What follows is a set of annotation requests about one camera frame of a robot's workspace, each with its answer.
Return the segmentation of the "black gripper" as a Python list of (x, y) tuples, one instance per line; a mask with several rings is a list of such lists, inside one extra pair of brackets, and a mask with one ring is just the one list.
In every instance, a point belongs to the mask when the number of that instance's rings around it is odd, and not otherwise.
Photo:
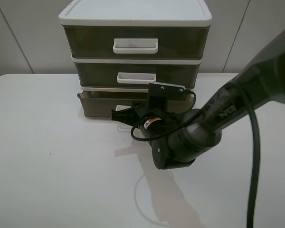
[(139, 129), (141, 135), (135, 140), (152, 140), (162, 134), (167, 134), (181, 123), (181, 115), (174, 112), (164, 112), (158, 108), (147, 111), (146, 105), (123, 110), (111, 110), (111, 120)]

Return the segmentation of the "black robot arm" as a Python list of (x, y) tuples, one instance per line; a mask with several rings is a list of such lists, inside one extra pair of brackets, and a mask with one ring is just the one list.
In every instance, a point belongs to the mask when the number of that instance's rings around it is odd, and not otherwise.
[(152, 148), (157, 169), (190, 166), (216, 146), (222, 130), (270, 101), (285, 104), (285, 30), (263, 48), (233, 79), (224, 84), (200, 109), (187, 113), (167, 112), (166, 97), (180, 96), (150, 85), (147, 101), (120, 111), (111, 119), (139, 128)]

